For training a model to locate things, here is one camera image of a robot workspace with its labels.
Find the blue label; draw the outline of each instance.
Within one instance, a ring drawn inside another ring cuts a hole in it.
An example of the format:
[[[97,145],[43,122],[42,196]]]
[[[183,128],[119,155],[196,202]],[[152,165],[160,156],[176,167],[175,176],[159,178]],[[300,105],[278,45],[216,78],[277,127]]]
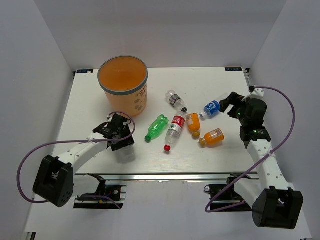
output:
[[[211,115],[213,115],[216,112],[219,112],[220,110],[220,104],[217,101],[212,101],[205,107],[210,111]]]

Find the cable tie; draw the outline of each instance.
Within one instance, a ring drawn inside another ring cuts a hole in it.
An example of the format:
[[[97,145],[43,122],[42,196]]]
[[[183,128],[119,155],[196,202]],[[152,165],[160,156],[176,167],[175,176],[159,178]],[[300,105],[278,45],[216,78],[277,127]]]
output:
[[[269,155],[269,157],[273,157],[273,158],[276,157],[276,155],[275,155],[274,153],[271,153],[271,150],[268,151],[268,152],[266,153],[266,155]]]
[[[91,137],[88,137],[88,143],[95,144],[93,141],[91,141]]]

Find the orange bucket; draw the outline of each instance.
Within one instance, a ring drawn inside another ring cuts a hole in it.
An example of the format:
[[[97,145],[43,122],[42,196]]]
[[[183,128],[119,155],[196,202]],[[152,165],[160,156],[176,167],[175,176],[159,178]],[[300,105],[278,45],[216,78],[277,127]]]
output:
[[[148,69],[134,56],[117,56],[99,69],[98,80],[112,108],[137,116],[147,105]]]

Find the clear plastic bottle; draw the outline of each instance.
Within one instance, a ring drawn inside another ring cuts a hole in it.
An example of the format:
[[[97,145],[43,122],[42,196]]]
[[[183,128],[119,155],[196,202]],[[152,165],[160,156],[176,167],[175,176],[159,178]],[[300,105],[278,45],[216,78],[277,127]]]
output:
[[[173,90],[169,90],[165,94],[165,100],[168,103],[170,103],[177,111],[181,111],[184,113],[186,113],[188,111],[188,109],[185,107],[185,102]]]
[[[183,111],[178,111],[170,124],[168,132],[166,133],[164,150],[167,152],[177,144],[185,121],[186,114]]]

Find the orange juice bottle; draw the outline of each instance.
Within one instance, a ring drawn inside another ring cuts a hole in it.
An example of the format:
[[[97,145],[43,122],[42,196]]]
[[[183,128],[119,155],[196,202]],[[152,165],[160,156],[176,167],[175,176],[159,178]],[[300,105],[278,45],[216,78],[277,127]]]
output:
[[[186,116],[186,123],[194,138],[200,136],[200,121],[197,113],[191,113]]]
[[[207,145],[213,145],[221,142],[225,139],[224,134],[222,133],[221,129],[218,128],[216,130],[213,130],[211,132],[208,132],[206,135],[204,135],[204,138],[200,138],[199,142],[201,146]]]

